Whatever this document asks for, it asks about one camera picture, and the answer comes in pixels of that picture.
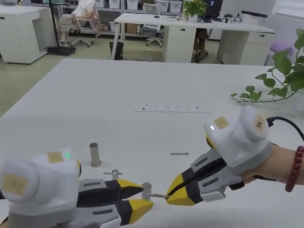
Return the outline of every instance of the hand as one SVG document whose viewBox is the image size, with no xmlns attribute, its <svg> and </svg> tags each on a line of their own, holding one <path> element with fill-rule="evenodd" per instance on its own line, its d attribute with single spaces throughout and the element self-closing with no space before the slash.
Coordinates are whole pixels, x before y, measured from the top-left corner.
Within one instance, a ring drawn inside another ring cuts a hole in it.
<svg viewBox="0 0 304 228">
<path fill-rule="evenodd" d="M 254 181 L 254 175 L 287 183 L 294 162 L 294 155 L 295 151 L 273 145 L 273 154 L 265 163 L 242 174 L 244 183 L 247 184 Z M 303 175 L 299 176 L 297 184 L 304 184 Z"/>
</svg>

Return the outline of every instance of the white desk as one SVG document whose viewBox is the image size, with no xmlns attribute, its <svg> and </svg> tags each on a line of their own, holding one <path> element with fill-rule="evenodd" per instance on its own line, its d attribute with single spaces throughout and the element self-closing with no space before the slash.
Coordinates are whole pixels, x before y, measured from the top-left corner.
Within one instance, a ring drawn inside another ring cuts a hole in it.
<svg viewBox="0 0 304 228">
<path fill-rule="evenodd" d="M 155 69 L 162 74 L 155 74 Z M 245 85 L 262 87 L 254 76 L 267 69 L 64 59 L 0 118 L 0 165 L 10 155 L 29 158 L 72 146 L 82 163 L 82 179 L 110 180 L 103 172 L 118 169 L 123 173 L 120 178 L 139 184 L 148 181 L 153 192 L 164 194 L 178 173 L 208 151 L 202 127 L 207 114 L 134 112 L 136 106 L 192 103 L 238 114 L 242 106 L 230 99 L 230 93 L 243 91 Z M 295 111 L 271 104 L 257 107 L 304 128 L 303 115 Z M 303 144 L 297 132 L 281 122 L 275 123 L 269 137 L 288 148 Z M 90 166 L 91 142 L 99 144 L 99 168 Z M 170 155 L 185 151 L 189 156 Z M 128 227 L 302 228 L 303 191 L 297 186 L 288 194 L 283 184 L 258 180 L 235 192 L 227 189 L 224 200 L 195 207 L 170 206 L 154 198 L 154 208 Z M 7 211 L 7 203 L 0 202 L 0 217 Z"/>
<path fill-rule="evenodd" d="M 0 6 L 0 53 L 4 62 L 31 64 L 55 46 L 49 8 Z"/>
<path fill-rule="evenodd" d="M 118 26 L 113 50 L 116 50 L 120 25 L 122 25 L 121 41 L 124 40 L 125 23 L 164 25 L 163 55 L 165 62 L 189 63 L 191 61 L 196 28 L 224 30 L 218 57 L 225 64 L 264 65 L 270 43 L 275 38 L 274 30 L 245 23 L 197 23 L 177 21 L 169 19 L 168 16 L 154 18 L 153 15 L 136 13 L 124 13 L 116 18 L 115 22 L 118 23 Z M 255 49 L 248 44 L 255 44 Z"/>
</svg>

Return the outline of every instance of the green floor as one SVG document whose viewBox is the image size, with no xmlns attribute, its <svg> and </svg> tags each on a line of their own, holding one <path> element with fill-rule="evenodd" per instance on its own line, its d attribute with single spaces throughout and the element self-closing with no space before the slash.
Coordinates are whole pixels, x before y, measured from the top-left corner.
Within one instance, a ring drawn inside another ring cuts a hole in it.
<svg viewBox="0 0 304 228">
<path fill-rule="evenodd" d="M 99 38 L 88 48 L 84 43 L 76 44 L 76 53 L 69 58 L 110 59 L 109 42 L 113 38 Z M 208 41 L 206 49 L 209 56 L 202 63 L 214 63 L 218 42 Z M 145 46 L 144 40 L 126 40 L 123 56 L 125 60 L 135 60 L 137 57 L 152 57 L 162 61 L 162 49 L 157 42 Z M 27 91 L 43 78 L 64 57 L 46 55 L 31 65 L 6 64 L 0 58 L 0 116 L 8 111 Z"/>
</svg>

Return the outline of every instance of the white chair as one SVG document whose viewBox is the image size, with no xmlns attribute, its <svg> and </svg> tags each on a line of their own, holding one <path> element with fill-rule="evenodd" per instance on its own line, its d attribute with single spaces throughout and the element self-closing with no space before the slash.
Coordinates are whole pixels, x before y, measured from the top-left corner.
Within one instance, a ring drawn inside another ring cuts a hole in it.
<svg viewBox="0 0 304 228">
<path fill-rule="evenodd" d="M 91 19 L 82 19 L 77 18 L 78 28 L 73 28 L 73 31 L 78 32 L 94 32 L 93 22 Z M 87 47 L 90 48 L 92 44 L 94 44 L 94 41 L 88 41 L 84 37 L 79 37 L 72 43 L 72 47 L 75 46 L 78 42 L 85 42 L 87 44 Z"/>
<path fill-rule="evenodd" d="M 144 3 L 143 10 L 144 10 L 145 14 L 159 15 L 159 17 L 161 17 L 160 16 L 161 13 L 160 13 L 160 9 L 159 9 L 158 5 Z M 154 41 L 157 41 L 160 44 L 160 46 L 162 47 L 163 39 L 158 37 L 159 34 L 163 33 L 163 31 L 161 31 L 160 25 L 143 25 L 143 29 L 156 33 L 156 37 L 148 38 L 146 40 L 146 46 L 148 46 L 150 43 L 152 43 Z"/>
</svg>

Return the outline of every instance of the metal pin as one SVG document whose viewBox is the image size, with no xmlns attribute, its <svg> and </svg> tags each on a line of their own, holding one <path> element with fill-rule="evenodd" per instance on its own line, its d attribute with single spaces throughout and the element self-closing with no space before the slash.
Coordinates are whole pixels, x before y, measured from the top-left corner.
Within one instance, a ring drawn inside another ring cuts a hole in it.
<svg viewBox="0 0 304 228">
<path fill-rule="evenodd" d="M 111 174 L 112 175 L 112 180 L 118 180 L 119 175 L 122 175 L 122 172 L 119 172 L 118 170 L 112 170 L 112 172 L 104 172 L 104 174 Z"/>
<path fill-rule="evenodd" d="M 189 155 L 188 152 L 185 153 L 170 153 L 171 155 Z"/>
<path fill-rule="evenodd" d="M 98 144 L 93 142 L 90 144 L 90 152 L 91 152 L 91 166 L 92 167 L 98 167 L 101 164 L 100 158 L 99 158 L 99 150 L 98 150 Z"/>
<path fill-rule="evenodd" d="M 152 185 L 149 182 L 145 182 L 142 184 L 142 200 L 148 200 L 151 201 L 151 197 L 148 196 L 147 194 L 151 194 L 151 190 L 152 190 Z"/>
<path fill-rule="evenodd" d="M 146 193 L 146 196 L 148 197 L 158 197 L 158 198 L 169 198 L 169 196 L 166 196 L 166 195 L 161 195 L 161 194 L 152 194 L 152 193 Z"/>
</svg>

